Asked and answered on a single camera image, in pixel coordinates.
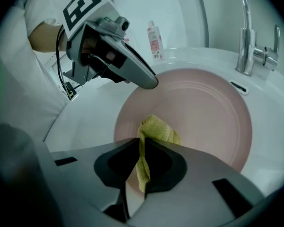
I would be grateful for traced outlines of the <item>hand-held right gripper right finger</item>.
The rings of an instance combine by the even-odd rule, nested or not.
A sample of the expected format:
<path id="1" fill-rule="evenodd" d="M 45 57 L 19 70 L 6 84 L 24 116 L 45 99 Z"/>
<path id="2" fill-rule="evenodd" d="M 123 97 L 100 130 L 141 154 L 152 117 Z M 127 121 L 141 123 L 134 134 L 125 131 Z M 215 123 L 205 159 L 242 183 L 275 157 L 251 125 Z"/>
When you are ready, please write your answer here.
<path id="1" fill-rule="evenodd" d="M 147 139 L 145 158 L 151 180 L 131 226 L 249 226 L 259 214 L 260 190 L 211 154 Z"/>

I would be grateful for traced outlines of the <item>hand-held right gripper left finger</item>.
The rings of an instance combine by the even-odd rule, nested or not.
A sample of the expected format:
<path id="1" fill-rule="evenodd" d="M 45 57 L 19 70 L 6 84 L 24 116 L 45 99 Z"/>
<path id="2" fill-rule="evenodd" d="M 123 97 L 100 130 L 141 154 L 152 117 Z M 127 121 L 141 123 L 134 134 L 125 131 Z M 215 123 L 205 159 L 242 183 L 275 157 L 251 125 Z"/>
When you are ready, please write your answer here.
<path id="1" fill-rule="evenodd" d="M 70 187 L 100 212 L 120 221 L 130 218 L 125 182 L 139 158 L 139 139 L 53 152 L 52 158 Z"/>

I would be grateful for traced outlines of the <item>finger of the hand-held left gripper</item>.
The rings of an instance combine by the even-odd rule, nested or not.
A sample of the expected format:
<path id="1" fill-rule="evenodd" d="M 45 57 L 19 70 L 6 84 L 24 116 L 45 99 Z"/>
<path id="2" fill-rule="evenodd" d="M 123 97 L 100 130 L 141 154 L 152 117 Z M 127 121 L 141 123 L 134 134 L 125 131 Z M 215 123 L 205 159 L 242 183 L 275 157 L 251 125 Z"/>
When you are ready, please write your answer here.
<path id="1" fill-rule="evenodd" d="M 107 64 L 113 73 L 144 89 L 153 89 L 158 85 L 154 71 L 129 43 L 109 35 L 101 35 L 100 38 L 107 44 L 108 52 L 115 55 Z"/>

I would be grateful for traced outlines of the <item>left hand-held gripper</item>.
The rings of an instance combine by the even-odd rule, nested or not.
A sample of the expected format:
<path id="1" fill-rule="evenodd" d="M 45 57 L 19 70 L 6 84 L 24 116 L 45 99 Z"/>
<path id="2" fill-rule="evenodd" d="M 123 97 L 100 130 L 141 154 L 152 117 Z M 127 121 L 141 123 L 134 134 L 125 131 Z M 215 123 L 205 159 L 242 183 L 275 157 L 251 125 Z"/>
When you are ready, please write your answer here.
<path id="1" fill-rule="evenodd" d="M 62 34 L 66 37 L 65 52 L 72 61 L 71 69 L 63 72 L 78 84 L 85 84 L 97 77 L 115 83 L 126 81 L 113 73 L 105 56 L 81 53 L 85 38 L 109 35 L 124 39 L 130 22 L 119 15 L 111 0 L 71 0 L 63 12 Z M 100 43 L 108 48 L 105 42 Z"/>

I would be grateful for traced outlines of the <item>big pink plate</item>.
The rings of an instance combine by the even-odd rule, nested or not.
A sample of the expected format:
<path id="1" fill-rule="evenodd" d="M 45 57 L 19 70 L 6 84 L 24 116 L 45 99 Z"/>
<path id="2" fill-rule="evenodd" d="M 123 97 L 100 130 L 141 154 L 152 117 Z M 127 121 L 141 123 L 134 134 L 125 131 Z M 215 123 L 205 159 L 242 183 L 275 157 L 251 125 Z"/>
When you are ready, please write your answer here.
<path id="1" fill-rule="evenodd" d="M 126 99 L 114 139 L 137 136 L 142 120 L 155 115 L 180 135 L 180 146 L 211 154 L 242 171 L 251 149 L 252 126 L 248 108 L 234 87 L 198 69 L 171 70 L 157 77 L 156 88 L 137 88 Z"/>

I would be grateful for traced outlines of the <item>yellow cloth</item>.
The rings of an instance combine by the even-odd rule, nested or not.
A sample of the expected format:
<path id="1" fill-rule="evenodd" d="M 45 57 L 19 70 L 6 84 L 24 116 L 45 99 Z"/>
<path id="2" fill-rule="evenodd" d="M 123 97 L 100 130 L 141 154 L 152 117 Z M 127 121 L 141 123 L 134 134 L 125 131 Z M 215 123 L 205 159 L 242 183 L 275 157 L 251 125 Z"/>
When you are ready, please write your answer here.
<path id="1" fill-rule="evenodd" d="M 180 135 L 167 123 L 155 115 L 147 116 L 139 125 L 137 136 L 139 138 L 139 159 L 136 164 L 139 189 L 146 192 L 146 184 L 151 180 L 150 169 L 145 159 L 145 139 L 152 138 L 181 145 Z"/>

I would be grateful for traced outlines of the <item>person's left forearm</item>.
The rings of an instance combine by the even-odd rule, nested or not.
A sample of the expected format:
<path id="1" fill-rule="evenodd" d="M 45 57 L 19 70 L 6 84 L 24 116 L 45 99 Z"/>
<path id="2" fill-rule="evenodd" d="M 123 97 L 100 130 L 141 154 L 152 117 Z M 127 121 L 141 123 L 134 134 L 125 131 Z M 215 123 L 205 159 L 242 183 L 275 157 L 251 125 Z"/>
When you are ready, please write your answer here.
<path id="1" fill-rule="evenodd" d="M 31 47 L 37 52 L 56 52 L 57 37 L 62 26 L 54 26 L 42 22 L 29 35 Z"/>

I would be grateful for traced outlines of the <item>person's left hand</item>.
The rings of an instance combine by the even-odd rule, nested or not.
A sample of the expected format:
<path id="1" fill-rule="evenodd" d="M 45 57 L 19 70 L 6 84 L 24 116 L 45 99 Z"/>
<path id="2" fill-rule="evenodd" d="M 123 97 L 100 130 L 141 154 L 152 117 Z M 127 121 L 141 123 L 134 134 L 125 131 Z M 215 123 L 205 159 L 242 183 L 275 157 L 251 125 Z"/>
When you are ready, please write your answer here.
<path id="1" fill-rule="evenodd" d="M 112 61 L 116 56 L 115 51 L 109 51 L 100 44 L 101 42 L 102 40 L 97 37 L 85 38 L 81 53 L 95 54 L 100 57 L 105 56 L 109 61 Z"/>

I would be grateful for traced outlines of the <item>pink label bottle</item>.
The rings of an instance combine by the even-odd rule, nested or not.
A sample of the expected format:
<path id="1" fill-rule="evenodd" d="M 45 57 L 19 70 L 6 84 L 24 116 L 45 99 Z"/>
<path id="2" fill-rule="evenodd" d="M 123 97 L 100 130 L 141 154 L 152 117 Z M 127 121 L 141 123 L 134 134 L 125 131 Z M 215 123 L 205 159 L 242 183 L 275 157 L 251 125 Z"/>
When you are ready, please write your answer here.
<path id="1" fill-rule="evenodd" d="M 164 60 L 164 49 L 160 30 L 158 26 L 155 26 L 152 20 L 148 22 L 147 35 L 150 43 L 153 61 L 157 62 Z"/>

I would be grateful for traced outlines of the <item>white vanity cabinet with sink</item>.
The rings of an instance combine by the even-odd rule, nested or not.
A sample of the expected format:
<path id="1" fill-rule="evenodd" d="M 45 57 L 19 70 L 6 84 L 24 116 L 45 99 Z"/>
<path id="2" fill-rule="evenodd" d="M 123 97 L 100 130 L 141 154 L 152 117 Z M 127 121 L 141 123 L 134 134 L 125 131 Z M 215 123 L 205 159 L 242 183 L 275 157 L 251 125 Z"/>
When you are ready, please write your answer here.
<path id="1" fill-rule="evenodd" d="M 152 64 L 157 76 L 178 69 L 204 70 L 229 82 L 243 98 L 251 119 L 252 142 L 248 159 L 239 173 L 263 194 L 263 200 L 258 203 L 260 211 L 284 185 L 284 76 L 270 72 L 261 64 L 255 64 L 253 76 L 244 76 L 235 70 L 237 54 L 223 50 L 169 49 L 165 51 L 165 55 L 164 61 Z M 51 154 L 121 141 L 114 139 L 116 120 L 126 99 L 137 88 L 139 87 L 132 83 L 116 84 L 103 79 L 87 83 L 63 109 L 47 134 L 45 143 Z M 67 191 L 67 195 L 59 202 L 65 219 L 75 219 L 77 226 L 88 223 L 104 227 L 130 225 L 130 218 L 146 199 L 146 192 L 142 193 L 139 189 L 135 166 L 125 182 L 130 218 L 123 223 L 100 212 L 80 197 L 67 183 L 54 160 L 53 169 L 58 171 L 57 182 Z"/>

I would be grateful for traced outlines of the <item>person's white shirt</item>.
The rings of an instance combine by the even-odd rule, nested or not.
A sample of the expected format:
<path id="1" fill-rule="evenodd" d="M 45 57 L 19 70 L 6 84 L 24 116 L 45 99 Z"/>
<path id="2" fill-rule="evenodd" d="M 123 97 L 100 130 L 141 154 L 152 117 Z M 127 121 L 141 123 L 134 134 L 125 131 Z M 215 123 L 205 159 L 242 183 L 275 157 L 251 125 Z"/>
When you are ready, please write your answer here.
<path id="1" fill-rule="evenodd" d="M 37 57 L 29 35 L 42 22 L 62 25 L 70 0 L 16 0 L 0 24 L 0 122 L 44 140 L 68 103 Z M 65 50 L 66 37 L 56 41 Z"/>

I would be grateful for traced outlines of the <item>chrome faucet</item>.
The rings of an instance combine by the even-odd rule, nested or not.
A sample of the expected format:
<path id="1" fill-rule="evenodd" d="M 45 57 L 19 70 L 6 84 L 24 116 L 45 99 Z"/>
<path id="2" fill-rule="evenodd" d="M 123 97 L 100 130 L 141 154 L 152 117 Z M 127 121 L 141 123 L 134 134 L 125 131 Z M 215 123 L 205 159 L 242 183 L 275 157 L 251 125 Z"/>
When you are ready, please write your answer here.
<path id="1" fill-rule="evenodd" d="M 240 29 L 239 56 L 236 71 L 246 76 L 252 75 L 254 61 L 271 71 L 275 71 L 279 62 L 280 27 L 274 27 L 274 47 L 257 45 L 257 34 L 252 29 L 252 16 L 248 0 L 241 0 L 243 11 L 243 28 Z"/>

